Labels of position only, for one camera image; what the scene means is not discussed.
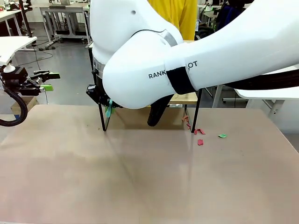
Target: black cable sleeve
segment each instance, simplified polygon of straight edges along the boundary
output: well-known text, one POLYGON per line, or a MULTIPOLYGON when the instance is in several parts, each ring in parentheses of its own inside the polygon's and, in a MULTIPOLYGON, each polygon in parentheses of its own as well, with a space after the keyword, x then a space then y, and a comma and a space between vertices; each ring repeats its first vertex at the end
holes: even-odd
POLYGON ((21 108, 21 114, 20 117, 16 120, 12 120, 12 121, 5 121, 5 120, 1 120, 0 119, 0 126, 4 126, 4 127, 13 127, 16 125, 19 125, 20 123, 22 123, 28 114, 28 109, 27 109, 27 105, 24 102, 24 100, 15 92, 9 90, 9 89, 5 89, 4 90, 12 99, 14 99, 18 105, 21 108))

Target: gray floor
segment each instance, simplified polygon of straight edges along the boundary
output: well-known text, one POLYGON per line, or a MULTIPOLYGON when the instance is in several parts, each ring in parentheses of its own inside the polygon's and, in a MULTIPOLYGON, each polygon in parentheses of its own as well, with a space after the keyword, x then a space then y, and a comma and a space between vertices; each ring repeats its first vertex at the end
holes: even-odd
MULTIPOLYGON (((31 28, 34 28, 34 36, 37 36, 37 44, 47 41, 46 33, 42 23, 31 23, 31 28)), ((65 40, 64 43, 56 43, 55 50, 37 51, 37 59, 45 59, 51 55, 52 58, 41 60, 38 62, 41 69, 50 70, 52 72, 59 72, 61 79, 50 80, 46 84, 52 84, 53 92, 47 92, 49 104, 59 105, 95 105, 95 103, 86 95, 86 87, 93 83, 91 75, 91 65, 88 55, 88 50, 80 40, 65 40)), ((28 73, 38 70, 36 63, 36 56, 34 52, 17 52, 15 54, 18 64, 24 64, 28 73)), ((215 88, 208 88, 212 94, 215 94, 215 88)), ((223 91, 221 98, 234 98, 236 96, 234 91, 223 91)), ((46 104, 45 94, 38 96, 40 104, 46 104)), ((14 102, 7 95, 0 95, 0 114, 11 114, 10 106, 14 102)), ((212 107, 213 99, 210 95, 203 91, 200 107, 212 107)), ((219 102, 219 107, 224 108, 244 108, 246 103, 222 103, 219 102)), ((299 135, 287 136, 289 141, 299 149, 299 135)))

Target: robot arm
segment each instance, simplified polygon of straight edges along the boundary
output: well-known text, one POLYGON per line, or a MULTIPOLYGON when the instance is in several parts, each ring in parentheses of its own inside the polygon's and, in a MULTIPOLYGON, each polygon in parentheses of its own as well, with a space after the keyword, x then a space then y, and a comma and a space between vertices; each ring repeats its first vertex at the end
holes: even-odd
MULTIPOLYGON (((291 4, 299 7, 297 0, 291 4)), ((103 90, 118 105, 139 109, 174 93, 298 64, 299 16, 288 16, 287 23, 277 19, 284 15, 288 9, 278 2, 256 0, 225 28, 187 44, 146 0, 93 1, 93 54, 105 67, 103 90)))

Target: green paper piece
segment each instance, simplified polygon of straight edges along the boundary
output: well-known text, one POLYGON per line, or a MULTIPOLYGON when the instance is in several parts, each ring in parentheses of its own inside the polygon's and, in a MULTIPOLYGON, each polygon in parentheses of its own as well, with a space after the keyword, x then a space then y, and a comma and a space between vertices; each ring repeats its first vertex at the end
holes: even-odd
POLYGON ((54 91, 52 85, 41 85, 45 89, 45 91, 54 91))
POLYGON ((218 137, 220 137, 222 139, 226 138, 227 136, 228 136, 227 134, 220 134, 220 135, 218 135, 218 137))

